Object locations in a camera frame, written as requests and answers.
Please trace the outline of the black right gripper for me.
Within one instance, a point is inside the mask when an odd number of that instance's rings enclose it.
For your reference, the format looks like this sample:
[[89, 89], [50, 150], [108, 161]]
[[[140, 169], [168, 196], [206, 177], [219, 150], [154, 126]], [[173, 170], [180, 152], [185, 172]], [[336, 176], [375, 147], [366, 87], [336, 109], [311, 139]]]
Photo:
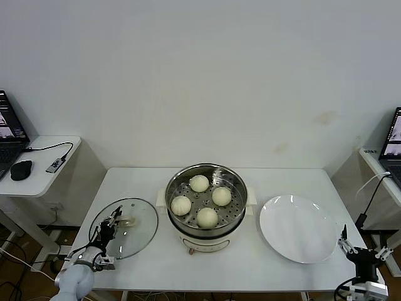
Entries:
[[340, 233], [338, 244], [346, 258], [355, 265], [355, 282], [378, 282], [377, 268], [381, 265], [381, 260], [386, 260], [393, 253], [393, 249], [387, 246], [377, 252], [373, 249], [354, 247], [348, 241], [346, 225]]

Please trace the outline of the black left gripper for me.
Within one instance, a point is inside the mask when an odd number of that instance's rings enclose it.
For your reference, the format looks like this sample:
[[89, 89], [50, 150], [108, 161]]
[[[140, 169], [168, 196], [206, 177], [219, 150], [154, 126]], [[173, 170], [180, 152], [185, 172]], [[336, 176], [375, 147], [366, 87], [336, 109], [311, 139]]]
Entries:
[[109, 217], [105, 218], [100, 223], [100, 231], [97, 236], [97, 241], [100, 243], [108, 243], [115, 237], [116, 224], [119, 223], [118, 217], [122, 215], [122, 205], [119, 205], [112, 211]]

